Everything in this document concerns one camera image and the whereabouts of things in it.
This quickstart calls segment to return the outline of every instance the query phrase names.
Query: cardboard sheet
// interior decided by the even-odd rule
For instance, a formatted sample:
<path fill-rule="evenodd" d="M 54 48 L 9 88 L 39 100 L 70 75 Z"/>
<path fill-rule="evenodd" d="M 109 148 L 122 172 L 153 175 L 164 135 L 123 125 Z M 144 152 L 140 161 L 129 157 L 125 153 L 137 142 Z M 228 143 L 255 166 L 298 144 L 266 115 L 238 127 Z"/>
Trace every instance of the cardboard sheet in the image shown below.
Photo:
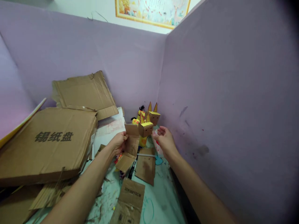
<path fill-rule="evenodd" d="M 56 183 L 45 184 L 37 197 L 32 202 L 29 210 L 36 210 L 43 207 L 52 207 L 68 192 L 78 177 L 71 180 L 65 180 L 56 186 Z"/>
<path fill-rule="evenodd" d="M 41 186 L 24 186 L 0 203 L 0 223 L 23 224 L 36 210 L 29 208 L 41 190 Z"/>
<path fill-rule="evenodd" d="M 57 107 L 84 106 L 98 111 L 98 120 L 118 114 L 102 71 L 87 76 L 53 81 L 52 98 Z"/>
<path fill-rule="evenodd" d="M 155 155 L 154 148 L 142 148 L 140 154 Z M 154 185 L 155 178 L 155 157 L 138 156 L 135 176 Z"/>
<path fill-rule="evenodd" d="M 46 108 L 0 150 L 0 186 L 70 179 L 90 154 L 97 112 Z"/>
<path fill-rule="evenodd" d="M 126 133 L 129 135 L 125 142 L 125 153 L 116 164 L 116 168 L 126 173 L 132 166 L 137 157 L 139 145 L 138 126 L 134 124 L 125 124 Z"/>
<path fill-rule="evenodd" d="M 10 132 L 7 136 L 5 136 L 4 138 L 2 138 L 0 140 L 0 148 L 7 143 L 17 132 L 18 130 L 20 130 L 24 124 L 26 124 L 27 121 L 30 120 L 30 118 L 41 108 L 41 106 L 44 104 L 44 102 L 46 101 L 47 98 L 44 98 L 39 105 L 37 105 L 37 107 L 31 112 L 31 114 L 29 114 L 28 117 L 26 117 L 25 120 L 22 121 L 21 124 L 19 124 L 12 132 Z"/>
<path fill-rule="evenodd" d="M 139 224 L 144 191 L 144 185 L 125 178 L 110 224 Z"/>

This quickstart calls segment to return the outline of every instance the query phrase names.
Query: poster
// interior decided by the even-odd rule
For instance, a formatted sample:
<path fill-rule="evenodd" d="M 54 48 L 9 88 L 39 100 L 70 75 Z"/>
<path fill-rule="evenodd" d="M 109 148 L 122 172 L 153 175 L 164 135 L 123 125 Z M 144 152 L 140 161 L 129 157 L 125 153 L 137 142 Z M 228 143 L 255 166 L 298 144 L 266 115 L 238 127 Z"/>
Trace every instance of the poster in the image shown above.
<path fill-rule="evenodd" d="M 190 0 L 115 0 L 116 17 L 168 29 L 187 15 Z"/>

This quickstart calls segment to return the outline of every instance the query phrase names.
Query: purple partition board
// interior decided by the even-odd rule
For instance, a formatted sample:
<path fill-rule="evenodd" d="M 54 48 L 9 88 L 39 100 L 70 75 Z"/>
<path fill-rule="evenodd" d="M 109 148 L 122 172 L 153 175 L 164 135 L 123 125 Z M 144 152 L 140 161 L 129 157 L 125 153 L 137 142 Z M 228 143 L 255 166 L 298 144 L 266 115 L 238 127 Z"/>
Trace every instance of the purple partition board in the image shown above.
<path fill-rule="evenodd" d="M 157 100 L 164 34 L 3 1 L 0 31 L 36 103 L 50 98 L 52 80 L 98 70 L 126 121 Z"/>
<path fill-rule="evenodd" d="M 287 223 L 299 169 L 299 55 L 275 1 L 208 0 L 167 37 L 160 124 L 241 223 Z"/>
<path fill-rule="evenodd" d="M 25 91 L 16 64 L 0 36 L 0 139 L 17 127 L 35 106 Z"/>

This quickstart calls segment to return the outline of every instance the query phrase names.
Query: paint stain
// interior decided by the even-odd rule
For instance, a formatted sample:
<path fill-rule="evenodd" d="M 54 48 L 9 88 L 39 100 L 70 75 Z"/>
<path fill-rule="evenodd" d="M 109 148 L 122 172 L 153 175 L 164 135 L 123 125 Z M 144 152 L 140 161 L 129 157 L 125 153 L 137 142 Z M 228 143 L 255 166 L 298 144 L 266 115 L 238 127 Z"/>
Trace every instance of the paint stain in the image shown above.
<path fill-rule="evenodd" d="M 180 113 L 180 116 L 179 116 L 179 117 L 181 117 L 181 116 L 184 114 L 184 112 L 187 110 L 187 108 L 188 108 L 188 106 L 186 106 L 186 107 L 184 107 L 184 108 L 182 109 L 182 111 L 181 111 L 181 113 Z"/>
<path fill-rule="evenodd" d="M 206 145 L 202 145 L 199 147 L 198 152 L 201 156 L 205 156 L 207 153 L 209 153 L 210 149 Z"/>
<path fill-rule="evenodd" d="M 190 127 L 190 125 L 188 124 L 188 121 L 187 121 L 187 120 L 185 120 L 185 123 L 188 125 L 188 127 Z"/>

